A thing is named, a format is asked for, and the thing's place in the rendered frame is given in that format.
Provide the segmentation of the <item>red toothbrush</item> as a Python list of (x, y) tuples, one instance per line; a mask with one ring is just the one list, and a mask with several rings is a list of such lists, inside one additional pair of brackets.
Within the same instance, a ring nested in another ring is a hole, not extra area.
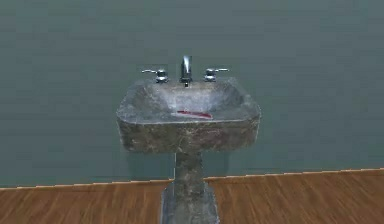
[(177, 116), (177, 117), (193, 118), (193, 119), (213, 119), (213, 116), (209, 113), (185, 111), (185, 110), (172, 112), (171, 115)]

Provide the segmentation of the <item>chrome faucet spout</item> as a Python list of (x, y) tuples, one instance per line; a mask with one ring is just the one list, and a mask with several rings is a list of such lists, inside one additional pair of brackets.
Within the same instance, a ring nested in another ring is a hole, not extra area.
[(192, 81), (191, 56), (184, 55), (181, 62), (180, 82), (183, 83), (185, 87), (188, 87), (191, 81)]

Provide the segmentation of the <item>grey marble pedestal sink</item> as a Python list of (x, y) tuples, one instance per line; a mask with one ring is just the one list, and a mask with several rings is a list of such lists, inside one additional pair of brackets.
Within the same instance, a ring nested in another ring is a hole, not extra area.
[[(179, 110), (213, 119), (172, 116)], [(161, 194), (160, 224), (220, 224), (212, 187), (203, 180), (205, 151), (231, 151), (257, 139), (261, 109), (236, 79), (184, 84), (139, 80), (116, 111), (122, 146), (131, 153), (175, 155), (174, 180)]]

